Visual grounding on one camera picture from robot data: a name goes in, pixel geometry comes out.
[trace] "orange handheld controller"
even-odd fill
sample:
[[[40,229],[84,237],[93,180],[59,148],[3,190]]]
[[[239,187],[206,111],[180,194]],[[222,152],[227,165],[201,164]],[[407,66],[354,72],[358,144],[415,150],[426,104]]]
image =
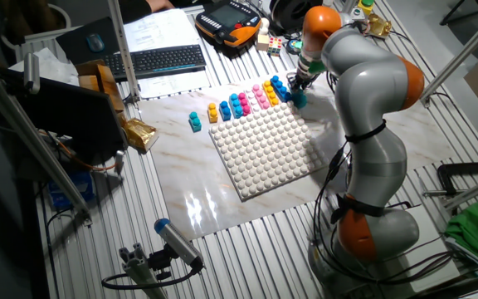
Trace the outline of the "orange handheld controller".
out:
[[[199,13],[195,24],[218,43],[238,47],[252,38],[261,18],[249,7],[235,1],[220,1]]]

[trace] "white lego baseplate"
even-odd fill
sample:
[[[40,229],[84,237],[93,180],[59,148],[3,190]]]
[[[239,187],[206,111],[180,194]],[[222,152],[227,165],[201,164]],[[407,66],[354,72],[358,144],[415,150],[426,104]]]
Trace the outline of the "white lego baseplate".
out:
[[[209,135],[241,201],[329,163],[292,103],[214,125]]]

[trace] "marble surface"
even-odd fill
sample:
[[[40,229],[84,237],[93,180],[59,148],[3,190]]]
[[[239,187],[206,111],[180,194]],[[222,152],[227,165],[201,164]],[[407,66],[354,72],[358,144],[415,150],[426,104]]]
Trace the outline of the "marble surface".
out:
[[[285,74],[279,74],[285,82]],[[251,89],[270,77],[219,86],[185,95],[139,103],[142,120],[159,129],[151,148],[168,215],[187,238],[199,238],[256,218],[315,200],[326,169],[297,179],[242,202],[208,134],[212,125],[207,106],[227,100],[230,94]],[[301,116],[327,156],[344,142],[334,107],[334,96],[324,76],[305,93],[308,105]],[[202,131],[193,133],[188,115],[196,111]],[[415,169],[454,155],[436,122],[418,102],[411,109],[385,115],[388,128],[405,143],[408,168]],[[343,192],[345,172],[329,186]]]

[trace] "gold foil packet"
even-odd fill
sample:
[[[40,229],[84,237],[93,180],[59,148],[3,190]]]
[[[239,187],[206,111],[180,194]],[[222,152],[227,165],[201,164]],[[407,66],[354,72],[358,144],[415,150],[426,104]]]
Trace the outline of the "gold foil packet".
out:
[[[138,119],[127,121],[123,129],[126,131],[129,144],[145,152],[149,151],[154,141],[158,138],[158,130],[156,128]]]
[[[383,20],[375,13],[368,16],[368,24],[370,25],[368,34],[382,39],[387,38],[392,29],[392,23],[390,21]]]

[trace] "blue lego brick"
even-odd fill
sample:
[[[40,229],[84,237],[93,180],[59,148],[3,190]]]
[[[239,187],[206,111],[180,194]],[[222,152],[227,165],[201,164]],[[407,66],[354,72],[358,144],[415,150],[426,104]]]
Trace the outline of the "blue lego brick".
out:
[[[219,111],[221,111],[222,120],[226,121],[231,119],[232,112],[230,111],[230,107],[228,107],[228,103],[225,101],[219,105]]]
[[[241,108],[240,105],[238,107],[234,107],[233,112],[234,112],[233,114],[234,114],[235,118],[238,119],[238,118],[242,117],[242,108]]]
[[[273,76],[271,79],[272,88],[274,88],[274,92],[280,98],[282,102],[287,102],[290,99],[290,92],[287,91],[287,87],[283,86],[283,82],[280,81],[280,77]]]
[[[191,125],[191,129],[193,129],[193,133],[202,130],[202,124],[200,123],[197,112],[191,112],[189,114],[189,124]]]
[[[242,116],[242,107],[241,102],[239,101],[239,97],[237,94],[232,94],[230,96],[230,108],[233,111],[233,116],[235,118],[240,118]]]

